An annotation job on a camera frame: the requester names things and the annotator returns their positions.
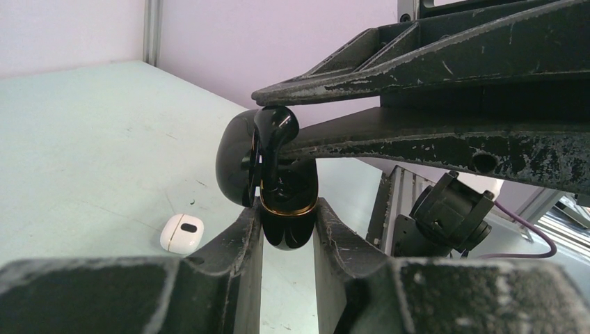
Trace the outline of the black earbud charging case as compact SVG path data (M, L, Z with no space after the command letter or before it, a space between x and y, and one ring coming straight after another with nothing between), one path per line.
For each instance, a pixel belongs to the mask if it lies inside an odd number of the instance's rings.
M228 123L217 150L216 180L223 195L235 204L252 207L258 199L266 240L290 251L304 246L314 230L319 199L317 164L313 159L279 156L278 188L263 191L262 155L254 122L259 110L244 111Z

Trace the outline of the black earbud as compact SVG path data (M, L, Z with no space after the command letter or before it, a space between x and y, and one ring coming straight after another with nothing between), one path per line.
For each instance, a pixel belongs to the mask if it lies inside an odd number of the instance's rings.
M298 135L298 120L287 107L270 106L260 109L254 122L262 155L262 190L275 191L278 188L280 149Z

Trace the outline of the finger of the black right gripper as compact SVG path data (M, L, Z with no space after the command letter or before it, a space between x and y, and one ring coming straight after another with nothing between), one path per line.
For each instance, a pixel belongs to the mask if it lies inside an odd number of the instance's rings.
M371 157L589 192L589 122L371 108L302 128L284 159Z
M589 2L519 1L367 29L310 71L252 98L293 106L588 77Z

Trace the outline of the white earbud charging case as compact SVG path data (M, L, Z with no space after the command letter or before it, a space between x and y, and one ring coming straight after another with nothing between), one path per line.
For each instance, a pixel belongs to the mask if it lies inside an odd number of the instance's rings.
M187 214L176 214L165 224L159 243L165 251L189 255L197 250L204 231L201 219Z

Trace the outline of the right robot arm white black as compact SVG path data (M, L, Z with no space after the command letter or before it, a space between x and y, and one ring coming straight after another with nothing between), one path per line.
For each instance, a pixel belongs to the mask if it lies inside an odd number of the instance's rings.
M401 256L466 251L488 235L492 195L460 173L587 194L589 2L418 1L417 10L253 93L260 106L380 99L303 130L282 155L445 169L386 244Z

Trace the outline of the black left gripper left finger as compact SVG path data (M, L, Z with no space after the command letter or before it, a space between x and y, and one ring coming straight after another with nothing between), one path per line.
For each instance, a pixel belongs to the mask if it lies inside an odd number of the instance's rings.
M260 201L187 257L11 262L2 333L258 333Z

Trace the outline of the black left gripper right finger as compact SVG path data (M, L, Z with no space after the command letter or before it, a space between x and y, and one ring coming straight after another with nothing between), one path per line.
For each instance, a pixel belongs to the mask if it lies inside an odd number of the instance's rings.
M588 333L589 303L559 266L390 257L317 203L320 333Z

